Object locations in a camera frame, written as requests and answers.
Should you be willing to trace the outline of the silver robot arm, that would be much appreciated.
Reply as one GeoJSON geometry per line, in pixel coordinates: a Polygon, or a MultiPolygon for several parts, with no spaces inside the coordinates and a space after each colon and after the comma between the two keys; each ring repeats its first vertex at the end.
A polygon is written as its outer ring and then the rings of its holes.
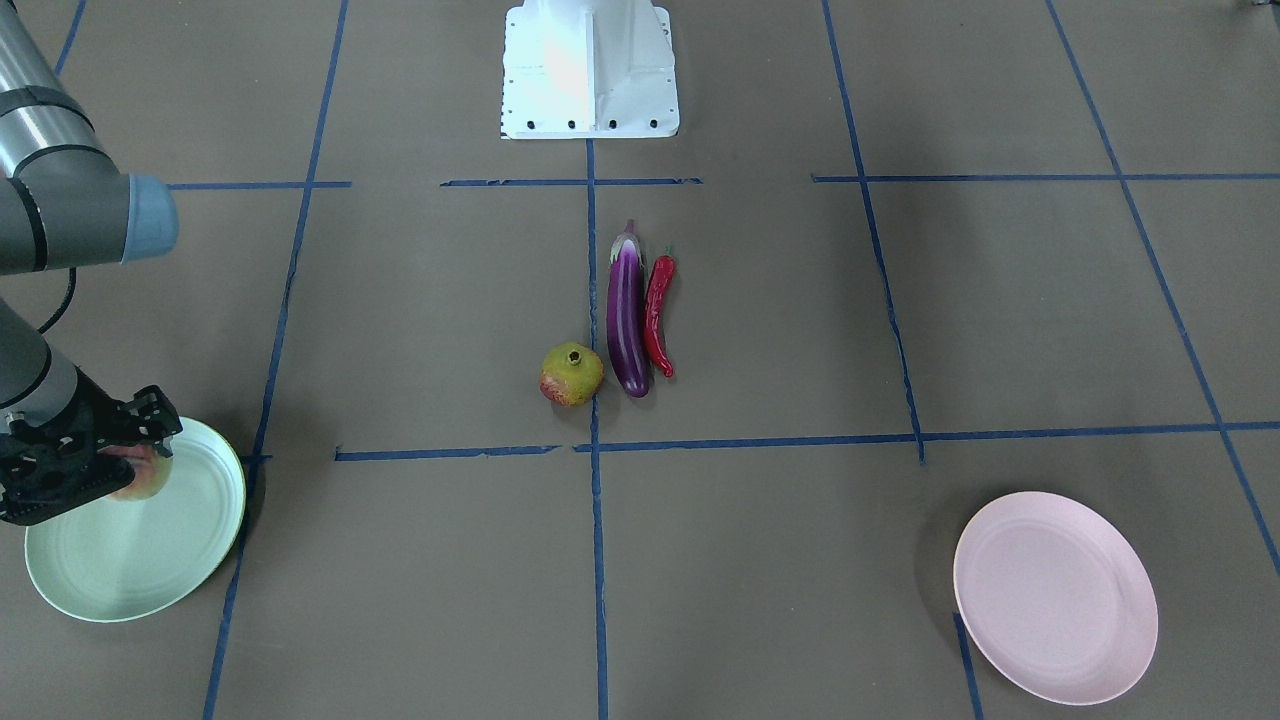
{"type": "MultiPolygon", "coordinates": [[[[14,3],[1,8],[4,275],[133,263],[172,251],[169,187],[119,170],[88,113],[64,90],[14,3]]],[[[1,307],[3,520],[33,527],[125,488],[111,447],[169,455],[179,413],[156,386],[116,400],[1,307]]]]}

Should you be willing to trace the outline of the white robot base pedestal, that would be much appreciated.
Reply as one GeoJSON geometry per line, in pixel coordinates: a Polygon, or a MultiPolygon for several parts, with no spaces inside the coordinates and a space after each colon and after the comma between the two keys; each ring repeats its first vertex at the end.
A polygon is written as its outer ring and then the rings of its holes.
{"type": "Polygon", "coordinates": [[[652,1],[524,1],[504,18],[500,137],[668,138],[671,15],[652,1]]]}

